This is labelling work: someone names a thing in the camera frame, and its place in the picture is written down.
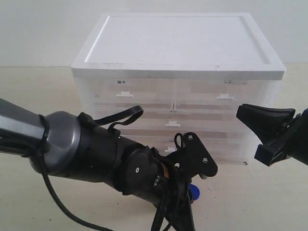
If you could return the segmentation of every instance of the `plastic drawer unit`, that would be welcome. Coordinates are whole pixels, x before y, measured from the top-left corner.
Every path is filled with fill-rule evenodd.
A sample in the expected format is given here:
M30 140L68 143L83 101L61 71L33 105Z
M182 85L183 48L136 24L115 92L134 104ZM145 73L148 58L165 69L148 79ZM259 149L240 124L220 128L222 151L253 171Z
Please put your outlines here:
M72 65L95 119L140 105L122 135L162 154L195 132L216 161L248 163L257 141L236 118L271 106L285 67L247 13L104 14Z

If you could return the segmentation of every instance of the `table surface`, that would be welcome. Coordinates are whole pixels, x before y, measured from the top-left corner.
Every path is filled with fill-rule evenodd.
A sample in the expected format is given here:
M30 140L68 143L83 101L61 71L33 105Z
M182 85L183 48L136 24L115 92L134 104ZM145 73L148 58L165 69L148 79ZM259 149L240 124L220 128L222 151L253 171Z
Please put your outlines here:
M288 64L275 107L302 112L308 98L308 64ZM40 114L81 104L69 68L0 68L0 98ZM193 179L201 197L192 210L197 231L306 231L308 167L287 160L272 167L219 165L210 179ZM65 205L81 218L115 231L150 230L155 208L103 183L51 178ZM0 155L0 230L87 231L56 206L28 160Z

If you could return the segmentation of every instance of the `blue object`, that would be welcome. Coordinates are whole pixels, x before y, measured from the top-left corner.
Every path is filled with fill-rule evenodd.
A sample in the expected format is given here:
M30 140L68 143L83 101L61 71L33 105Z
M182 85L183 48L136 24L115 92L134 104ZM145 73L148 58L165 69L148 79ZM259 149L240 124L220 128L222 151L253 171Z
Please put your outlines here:
M189 189L191 190L192 192L192 198L193 200L198 200L198 198L200 197L200 190L197 186L193 185L193 184L190 184L189 185Z

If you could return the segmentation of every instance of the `white lid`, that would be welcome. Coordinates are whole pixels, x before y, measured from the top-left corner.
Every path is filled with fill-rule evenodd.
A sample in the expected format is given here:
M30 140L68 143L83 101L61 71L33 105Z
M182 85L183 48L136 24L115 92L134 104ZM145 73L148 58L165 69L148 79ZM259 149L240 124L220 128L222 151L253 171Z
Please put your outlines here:
M104 14L72 67L153 78L279 80L285 72L246 13Z

